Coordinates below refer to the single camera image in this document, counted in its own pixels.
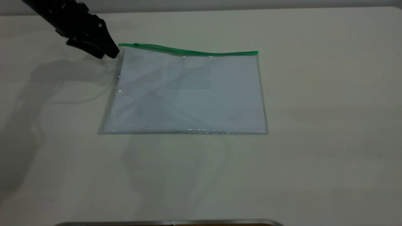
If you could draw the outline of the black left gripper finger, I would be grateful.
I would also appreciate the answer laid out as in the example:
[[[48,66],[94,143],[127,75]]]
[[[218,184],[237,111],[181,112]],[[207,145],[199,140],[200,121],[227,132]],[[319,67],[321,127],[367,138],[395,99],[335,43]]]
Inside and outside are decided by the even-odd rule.
[[[115,59],[120,50],[108,32],[98,32],[94,37],[94,46],[100,52],[99,59],[105,56]]]
[[[69,39],[67,41],[67,45],[70,47],[75,47],[86,53],[89,53],[90,55],[92,55],[93,57],[96,57],[98,59],[102,59],[105,56],[105,53],[103,51],[101,51],[98,48],[96,48],[95,46],[93,46],[89,43],[85,43],[81,40]]]

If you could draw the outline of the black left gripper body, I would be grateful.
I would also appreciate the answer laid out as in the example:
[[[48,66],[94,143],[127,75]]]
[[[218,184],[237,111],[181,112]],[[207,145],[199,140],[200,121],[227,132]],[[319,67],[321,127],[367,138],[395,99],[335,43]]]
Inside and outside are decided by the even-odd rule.
[[[55,3],[55,30],[65,38],[108,33],[106,23],[84,3]]]

